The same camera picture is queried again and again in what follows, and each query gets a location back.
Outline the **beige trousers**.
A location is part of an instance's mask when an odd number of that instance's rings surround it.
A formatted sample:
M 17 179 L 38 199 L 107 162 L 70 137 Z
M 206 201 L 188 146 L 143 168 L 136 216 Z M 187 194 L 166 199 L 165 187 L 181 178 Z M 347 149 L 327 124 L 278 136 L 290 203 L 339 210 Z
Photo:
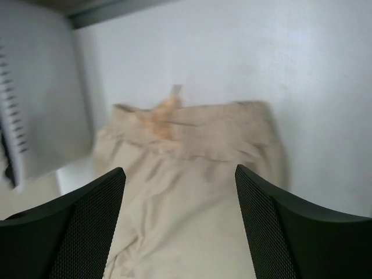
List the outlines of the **beige trousers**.
M 235 185 L 242 164 L 281 188 L 287 157 L 262 101 L 152 109 L 115 104 L 94 147 L 97 176 L 126 174 L 105 278 L 254 278 Z

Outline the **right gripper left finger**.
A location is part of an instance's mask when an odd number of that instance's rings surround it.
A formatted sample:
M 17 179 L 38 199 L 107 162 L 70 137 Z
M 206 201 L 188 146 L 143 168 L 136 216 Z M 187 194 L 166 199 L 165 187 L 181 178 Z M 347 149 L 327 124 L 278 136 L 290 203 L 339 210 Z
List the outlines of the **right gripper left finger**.
M 102 278 L 123 199 L 117 167 L 1 221 L 1 278 Z

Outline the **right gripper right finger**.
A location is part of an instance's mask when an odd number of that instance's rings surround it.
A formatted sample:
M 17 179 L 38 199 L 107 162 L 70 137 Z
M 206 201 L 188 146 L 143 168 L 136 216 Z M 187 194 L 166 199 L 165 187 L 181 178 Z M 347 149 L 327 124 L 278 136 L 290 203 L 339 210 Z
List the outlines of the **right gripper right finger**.
M 256 278 L 371 278 L 371 218 L 306 201 L 241 164 L 235 183 Z

